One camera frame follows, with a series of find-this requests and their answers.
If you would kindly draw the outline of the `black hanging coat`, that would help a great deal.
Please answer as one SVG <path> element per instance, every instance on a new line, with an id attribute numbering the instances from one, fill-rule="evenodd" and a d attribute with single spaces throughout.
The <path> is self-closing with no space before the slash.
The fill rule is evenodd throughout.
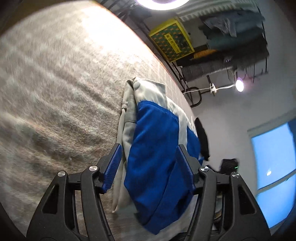
<path id="1" fill-rule="evenodd" d="M 269 51 L 267 49 L 267 41 L 264 39 L 264 37 L 261 35 L 258 38 L 252 40 L 251 42 L 238 46 L 233 49 L 227 49 L 222 51 L 216 51 L 214 53 L 211 53 L 209 55 L 194 58 L 194 54 L 190 54 L 188 56 L 185 56 L 179 60 L 176 61 L 177 66 L 189 66 L 191 64 L 195 63 L 202 63 L 206 61 L 211 60 L 217 60 L 225 58 L 226 56 L 232 56 L 233 58 L 239 58 L 242 56 L 249 56 L 249 55 L 259 55 L 259 54 L 269 54 Z"/>

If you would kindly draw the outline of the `grey plaid hanging coat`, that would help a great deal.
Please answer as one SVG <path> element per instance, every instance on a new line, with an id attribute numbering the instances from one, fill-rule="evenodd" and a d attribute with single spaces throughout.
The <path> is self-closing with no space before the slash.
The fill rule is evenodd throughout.
<path id="1" fill-rule="evenodd" d="M 233 58 L 232 56 L 226 56 L 222 59 L 206 61 L 202 63 L 195 63 L 189 66 L 182 67 L 182 74 L 185 80 L 193 81 L 206 75 L 221 72 L 224 70 L 243 70 L 247 67 L 251 67 L 260 61 L 267 60 L 269 54 L 249 55 L 239 58 Z"/>

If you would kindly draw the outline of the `white and blue jacket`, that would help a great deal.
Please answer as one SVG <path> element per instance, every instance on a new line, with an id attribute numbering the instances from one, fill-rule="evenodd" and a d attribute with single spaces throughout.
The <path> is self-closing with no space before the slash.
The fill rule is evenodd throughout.
<path id="1" fill-rule="evenodd" d="M 156 235 L 183 215 L 193 197 L 176 160 L 179 145 L 201 159 L 193 121 L 167 97 L 164 84 L 136 77 L 125 84 L 117 142 L 123 155 L 112 210 L 134 213 Z"/>

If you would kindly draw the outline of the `dark green hanging jacket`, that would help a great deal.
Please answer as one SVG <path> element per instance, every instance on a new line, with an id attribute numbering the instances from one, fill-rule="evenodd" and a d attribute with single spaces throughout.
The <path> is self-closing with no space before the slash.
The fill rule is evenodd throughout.
<path id="1" fill-rule="evenodd" d="M 222 33 L 219 29 L 208 28 L 203 21 L 212 17 L 229 17 L 236 19 L 237 37 Z M 202 19 L 199 29 L 207 38 L 207 46 L 212 50 L 226 50 L 247 44 L 263 34 L 260 26 L 265 21 L 264 16 L 259 12 L 250 10 L 224 11 Z"/>

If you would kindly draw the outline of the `bright window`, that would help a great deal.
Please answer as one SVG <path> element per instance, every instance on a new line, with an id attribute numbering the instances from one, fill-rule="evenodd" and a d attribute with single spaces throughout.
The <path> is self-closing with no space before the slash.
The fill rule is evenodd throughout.
<path id="1" fill-rule="evenodd" d="M 295 204 L 295 119 L 251 138 L 257 171 L 256 201 L 269 228 Z"/>

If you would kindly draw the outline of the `striped white green wall cloth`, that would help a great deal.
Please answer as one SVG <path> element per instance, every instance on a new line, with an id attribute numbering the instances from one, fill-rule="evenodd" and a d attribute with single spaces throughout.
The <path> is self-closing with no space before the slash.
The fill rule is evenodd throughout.
<path id="1" fill-rule="evenodd" d="M 257 1 L 188 1 L 182 7 L 176 9 L 177 16 L 183 21 L 189 21 L 201 16 L 218 13 L 221 11 L 229 11 L 234 9 L 256 9 Z"/>

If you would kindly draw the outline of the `folded black garment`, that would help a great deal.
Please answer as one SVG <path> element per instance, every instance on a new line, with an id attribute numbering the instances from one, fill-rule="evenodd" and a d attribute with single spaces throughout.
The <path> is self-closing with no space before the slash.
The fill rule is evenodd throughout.
<path id="1" fill-rule="evenodd" d="M 209 144 L 208 144 L 208 138 L 207 138 L 205 129 L 203 128 L 199 118 L 195 119 L 194 124 L 196 128 L 197 136 L 199 138 L 200 145 L 201 145 L 201 155 L 205 161 L 209 161 L 209 158 L 210 158 Z"/>

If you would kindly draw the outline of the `yellow green storage box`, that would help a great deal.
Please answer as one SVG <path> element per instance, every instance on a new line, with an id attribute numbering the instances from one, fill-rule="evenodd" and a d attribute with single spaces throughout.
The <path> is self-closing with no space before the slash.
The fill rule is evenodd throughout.
<path id="1" fill-rule="evenodd" d="M 194 53 L 190 36 L 178 17 L 169 19 L 151 30 L 149 37 L 168 62 Z"/>

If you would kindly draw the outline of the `blue denim hanging jacket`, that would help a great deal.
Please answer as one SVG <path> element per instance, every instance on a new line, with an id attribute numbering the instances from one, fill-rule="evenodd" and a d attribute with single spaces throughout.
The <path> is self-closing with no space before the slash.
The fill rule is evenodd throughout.
<path id="1" fill-rule="evenodd" d="M 231 37 L 237 37 L 236 19 L 229 17 L 212 17 L 208 18 L 203 23 L 210 29 L 219 29 L 224 34 L 229 34 Z"/>

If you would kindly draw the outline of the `plaid-sheeted bed mattress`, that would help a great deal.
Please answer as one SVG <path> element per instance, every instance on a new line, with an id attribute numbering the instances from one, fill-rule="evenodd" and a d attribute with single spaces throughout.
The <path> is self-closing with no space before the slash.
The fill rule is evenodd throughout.
<path id="1" fill-rule="evenodd" d="M 1 1 L 1 204 L 25 235 L 60 170 L 83 171 L 116 141 L 126 81 L 172 75 L 145 42 L 95 1 Z"/>

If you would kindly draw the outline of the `white clip-on desk lamp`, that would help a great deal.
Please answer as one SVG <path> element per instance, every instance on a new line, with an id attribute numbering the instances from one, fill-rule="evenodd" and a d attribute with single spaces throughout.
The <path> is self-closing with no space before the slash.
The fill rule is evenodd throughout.
<path id="1" fill-rule="evenodd" d="M 203 88 L 203 89 L 196 89 L 196 88 L 192 87 L 191 89 L 189 89 L 189 88 L 186 89 L 184 94 L 192 93 L 192 92 L 200 92 L 202 90 L 209 90 L 210 93 L 217 93 L 219 90 L 230 89 L 230 88 L 233 88 L 233 87 L 235 87 L 235 89 L 238 92 L 243 92 L 243 90 L 244 90 L 244 82 L 243 82 L 243 80 L 240 77 L 238 77 L 234 84 L 227 85 L 227 86 L 222 86 L 222 87 L 216 87 L 213 83 L 210 84 L 209 87 Z"/>

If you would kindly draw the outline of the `black metal clothes rack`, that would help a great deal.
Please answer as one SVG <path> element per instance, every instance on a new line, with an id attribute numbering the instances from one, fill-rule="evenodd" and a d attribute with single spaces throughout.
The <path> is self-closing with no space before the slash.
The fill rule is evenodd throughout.
<path id="1" fill-rule="evenodd" d="M 238 71 L 266 61 L 264 17 L 256 1 L 101 1 L 123 22 L 132 21 L 167 63 L 182 93 L 216 93 L 188 83 L 227 71 L 243 89 Z"/>

